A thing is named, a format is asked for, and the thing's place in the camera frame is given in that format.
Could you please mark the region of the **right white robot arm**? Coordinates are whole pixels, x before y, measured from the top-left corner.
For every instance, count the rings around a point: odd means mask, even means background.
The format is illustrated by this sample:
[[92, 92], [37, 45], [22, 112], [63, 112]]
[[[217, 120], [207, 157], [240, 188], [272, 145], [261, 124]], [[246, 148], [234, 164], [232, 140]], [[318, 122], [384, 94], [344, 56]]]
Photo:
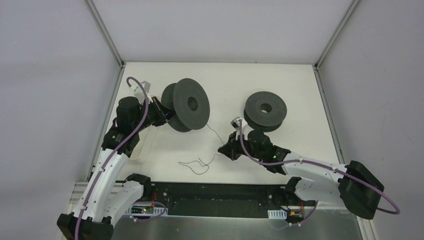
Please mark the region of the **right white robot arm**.
[[260, 130], [250, 131], [247, 139], [235, 131], [217, 151], [232, 161], [242, 155], [252, 157], [268, 171], [290, 176], [283, 192], [290, 205], [300, 201], [343, 205], [367, 220], [379, 210], [384, 185], [361, 162], [328, 163], [304, 157], [273, 144]]

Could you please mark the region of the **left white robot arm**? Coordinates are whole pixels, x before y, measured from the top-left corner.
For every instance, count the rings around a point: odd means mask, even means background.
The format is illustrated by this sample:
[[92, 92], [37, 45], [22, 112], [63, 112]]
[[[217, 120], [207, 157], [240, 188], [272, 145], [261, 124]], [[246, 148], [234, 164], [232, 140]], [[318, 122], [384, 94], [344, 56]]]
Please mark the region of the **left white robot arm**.
[[143, 103], [134, 96], [119, 100], [116, 117], [105, 134], [94, 171], [78, 203], [70, 213], [62, 213], [57, 226], [67, 240], [109, 240], [114, 227], [137, 200], [147, 202], [153, 189], [150, 178], [136, 175], [114, 196], [111, 191], [123, 167], [138, 144], [139, 132], [166, 124], [176, 112], [155, 96]]

